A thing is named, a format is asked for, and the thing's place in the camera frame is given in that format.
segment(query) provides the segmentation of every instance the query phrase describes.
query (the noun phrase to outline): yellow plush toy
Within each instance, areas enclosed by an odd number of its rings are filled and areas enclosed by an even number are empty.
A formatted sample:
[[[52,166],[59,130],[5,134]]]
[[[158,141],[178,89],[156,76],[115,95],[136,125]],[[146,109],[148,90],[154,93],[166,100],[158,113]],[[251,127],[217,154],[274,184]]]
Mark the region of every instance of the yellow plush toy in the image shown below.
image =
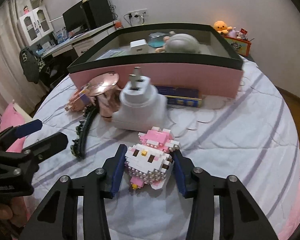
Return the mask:
[[[222,35],[227,35],[232,27],[228,27],[225,22],[217,21],[214,23],[213,28]]]

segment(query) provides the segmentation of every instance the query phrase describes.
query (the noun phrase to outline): pink pillow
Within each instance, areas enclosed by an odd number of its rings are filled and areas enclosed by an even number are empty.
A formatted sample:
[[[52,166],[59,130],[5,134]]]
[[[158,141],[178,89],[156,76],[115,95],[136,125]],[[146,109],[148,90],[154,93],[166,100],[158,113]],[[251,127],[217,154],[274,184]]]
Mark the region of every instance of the pink pillow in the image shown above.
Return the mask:
[[[291,208],[286,225],[278,235],[279,240],[287,240],[300,224],[300,179],[297,198]]]
[[[25,119],[21,114],[19,114],[14,108],[13,103],[10,103],[3,115],[1,116],[0,132],[7,129],[10,126],[18,126],[25,124]],[[7,152],[21,152],[23,144],[26,138],[17,139],[10,147],[7,149]]]

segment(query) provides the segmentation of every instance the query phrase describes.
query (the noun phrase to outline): blue box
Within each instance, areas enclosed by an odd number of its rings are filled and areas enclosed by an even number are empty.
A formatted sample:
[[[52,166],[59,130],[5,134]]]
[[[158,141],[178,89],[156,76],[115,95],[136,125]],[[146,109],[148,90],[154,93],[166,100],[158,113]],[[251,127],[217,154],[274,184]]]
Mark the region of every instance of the blue box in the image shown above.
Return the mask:
[[[158,93],[166,96],[169,105],[200,107],[202,97],[197,89],[155,86]]]

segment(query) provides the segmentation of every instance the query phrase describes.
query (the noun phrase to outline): white bedsheet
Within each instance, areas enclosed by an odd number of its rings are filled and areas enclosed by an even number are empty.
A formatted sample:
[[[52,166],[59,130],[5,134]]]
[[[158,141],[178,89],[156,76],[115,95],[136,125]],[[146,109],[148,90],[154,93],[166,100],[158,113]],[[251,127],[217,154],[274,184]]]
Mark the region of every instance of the white bedsheet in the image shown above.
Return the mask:
[[[244,59],[244,78],[236,99],[207,97],[203,106],[169,107],[165,127],[181,142],[181,152],[213,176],[236,175],[247,187],[278,234],[294,203],[300,170],[298,135],[282,96],[253,62]],[[34,119],[42,130],[30,135],[25,147],[62,131],[68,136],[66,150],[40,164],[33,179],[34,194],[26,198],[31,212],[62,175],[77,178],[101,167],[120,143],[138,143],[138,133],[118,130],[100,116],[93,121],[86,158],[79,161],[70,152],[71,140],[81,113],[64,110],[75,92],[66,77],[48,95]],[[185,239],[192,199],[184,199],[173,176],[163,190],[145,186],[131,193],[130,177],[124,174],[119,193],[105,200],[112,240]],[[82,199],[78,206],[78,239],[83,239]],[[215,233],[218,239],[219,210],[215,197]]]

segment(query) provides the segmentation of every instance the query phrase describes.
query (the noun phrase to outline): metal plug prong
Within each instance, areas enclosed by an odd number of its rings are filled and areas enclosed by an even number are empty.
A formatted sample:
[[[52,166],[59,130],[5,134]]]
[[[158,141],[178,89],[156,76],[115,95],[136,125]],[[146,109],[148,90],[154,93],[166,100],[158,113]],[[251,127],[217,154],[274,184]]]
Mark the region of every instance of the metal plug prong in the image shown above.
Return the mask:
[[[137,82],[143,82],[143,79],[141,79],[141,70],[140,67],[134,67],[133,73],[136,75],[137,77]]]
[[[129,80],[131,82],[131,90],[139,90],[139,88],[137,87],[137,76],[135,74],[131,74],[129,75]]]

